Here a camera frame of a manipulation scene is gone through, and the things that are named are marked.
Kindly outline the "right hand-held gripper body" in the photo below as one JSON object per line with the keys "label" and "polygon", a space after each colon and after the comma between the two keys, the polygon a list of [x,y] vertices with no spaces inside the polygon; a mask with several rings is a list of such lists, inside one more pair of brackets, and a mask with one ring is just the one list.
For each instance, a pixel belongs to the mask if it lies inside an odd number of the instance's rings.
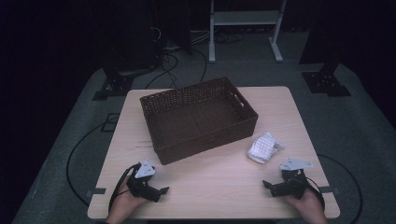
{"label": "right hand-held gripper body", "polygon": [[288,158],[284,163],[280,164],[279,169],[284,180],[280,187],[280,195],[293,195],[301,198],[308,186],[304,168],[312,167],[312,162],[299,161],[293,158]]}

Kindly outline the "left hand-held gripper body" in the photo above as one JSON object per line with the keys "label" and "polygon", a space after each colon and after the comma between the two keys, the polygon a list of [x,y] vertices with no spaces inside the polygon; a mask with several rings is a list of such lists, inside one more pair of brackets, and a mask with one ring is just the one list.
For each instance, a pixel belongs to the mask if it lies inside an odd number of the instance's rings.
{"label": "left hand-held gripper body", "polygon": [[149,180],[154,176],[155,170],[144,160],[132,166],[132,173],[127,180],[127,187],[135,197],[148,199],[149,195],[158,194],[158,191],[149,185]]}

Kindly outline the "white knitted cloth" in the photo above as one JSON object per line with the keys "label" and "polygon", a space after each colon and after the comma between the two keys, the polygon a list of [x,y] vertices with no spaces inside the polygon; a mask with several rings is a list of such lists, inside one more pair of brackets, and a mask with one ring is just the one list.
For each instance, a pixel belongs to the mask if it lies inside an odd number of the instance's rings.
{"label": "white knitted cloth", "polygon": [[254,140],[250,149],[247,151],[247,156],[257,163],[265,164],[276,152],[284,148],[278,140],[266,132]]}

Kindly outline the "brown woven basket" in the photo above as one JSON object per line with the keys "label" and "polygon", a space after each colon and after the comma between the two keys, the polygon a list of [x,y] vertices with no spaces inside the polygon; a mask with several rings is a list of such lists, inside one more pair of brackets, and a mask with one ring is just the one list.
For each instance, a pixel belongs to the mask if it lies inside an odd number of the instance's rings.
{"label": "brown woven basket", "polygon": [[161,164],[253,135],[258,113],[226,77],[140,98]]}

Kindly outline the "person's right hand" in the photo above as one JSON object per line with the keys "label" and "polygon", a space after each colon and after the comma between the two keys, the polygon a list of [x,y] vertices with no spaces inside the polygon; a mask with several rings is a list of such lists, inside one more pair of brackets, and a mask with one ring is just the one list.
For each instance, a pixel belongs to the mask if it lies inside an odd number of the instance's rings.
{"label": "person's right hand", "polygon": [[329,224],[319,199],[310,189],[306,189],[300,199],[288,195],[282,200],[291,205],[307,224]]}

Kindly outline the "person's left hand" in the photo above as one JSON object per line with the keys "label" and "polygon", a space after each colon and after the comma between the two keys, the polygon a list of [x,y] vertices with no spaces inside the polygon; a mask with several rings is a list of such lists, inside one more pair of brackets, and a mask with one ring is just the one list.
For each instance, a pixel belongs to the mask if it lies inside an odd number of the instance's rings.
{"label": "person's left hand", "polygon": [[133,212],[147,200],[132,195],[126,185],[127,180],[123,180],[119,195],[115,198],[110,211],[106,217],[106,224],[122,224]]}

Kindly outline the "black stand base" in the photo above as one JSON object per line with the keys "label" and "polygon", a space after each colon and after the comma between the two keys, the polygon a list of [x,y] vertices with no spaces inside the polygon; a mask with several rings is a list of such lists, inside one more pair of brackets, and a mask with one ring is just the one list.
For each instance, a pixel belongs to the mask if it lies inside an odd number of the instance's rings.
{"label": "black stand base", "polygon": [[350,96],[348,89],[341,85],[334,72],[338,62],[326,62],[315,72],[302,72],[305,83],[312,93],[326,93],[331,97]]}
{"label": "black stand base", "polygon": [[105,66],[106,79],[94,96],[94,101],[104,101],[108,97],[125,96],[134,82],[133,68],[127,64]]}

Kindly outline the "white metal stand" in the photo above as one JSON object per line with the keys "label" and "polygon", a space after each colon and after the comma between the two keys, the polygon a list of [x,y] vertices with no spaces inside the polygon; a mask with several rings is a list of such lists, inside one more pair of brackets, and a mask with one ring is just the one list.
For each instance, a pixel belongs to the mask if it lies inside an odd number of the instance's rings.
{"label": "white metal stand", "polygon": [[281,0],[278,10],[268,11],[216,11],[215,0],[210,2],[208,60],[216,61],[215,28],[218,26],[274,25],[273,35],[268,38],[275,60],[283,62],[277,38],[288,0]]}

